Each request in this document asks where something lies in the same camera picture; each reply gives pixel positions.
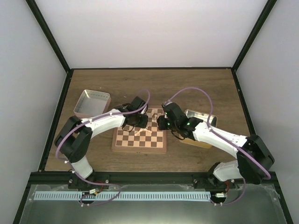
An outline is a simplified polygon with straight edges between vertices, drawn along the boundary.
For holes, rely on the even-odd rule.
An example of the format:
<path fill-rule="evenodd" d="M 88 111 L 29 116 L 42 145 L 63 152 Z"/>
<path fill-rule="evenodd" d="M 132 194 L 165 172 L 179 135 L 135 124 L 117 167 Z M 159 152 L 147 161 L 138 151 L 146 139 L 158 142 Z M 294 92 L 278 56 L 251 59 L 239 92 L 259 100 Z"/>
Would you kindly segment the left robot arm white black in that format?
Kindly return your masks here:
<path fill-rule="evenodd" d="M 95 117 L 70 117 L 54 140 L 57 158 L 62 153 L 65 162 L 80 176 L 79 183 L 86 189 L 91 188 L 95 184 L 95 176 L 86 157 L 91 139 L 100 133 L 126 125 L 144 128 L 148 120 L 147 109 L 148 102 L 137 96 L 131 103 L 116 106 Z"/>

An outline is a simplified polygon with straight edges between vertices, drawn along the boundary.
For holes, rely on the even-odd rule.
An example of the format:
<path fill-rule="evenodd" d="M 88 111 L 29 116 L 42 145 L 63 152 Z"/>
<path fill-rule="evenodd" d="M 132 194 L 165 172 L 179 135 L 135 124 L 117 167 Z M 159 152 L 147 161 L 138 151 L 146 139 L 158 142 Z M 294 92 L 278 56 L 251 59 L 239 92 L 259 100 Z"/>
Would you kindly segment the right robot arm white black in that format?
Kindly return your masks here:
<path fill-rule="evenodd" d="M 244 179 L 245 182 L 260 184 L 271 178 L 269 169 L 274 157 L 262 138 L 256 134 L 249 137 L 211 127 L 197 117 L 187 117 L 181 108 L 173 102 L 162 105 L 164 114 L 157 119 L 159 130 L 178 133 L 182 139 L 210 144 L 235 158 L 231 162 L 217 163 L 208 175 L 208 184 L 220 187 L 231 179 Z"/>

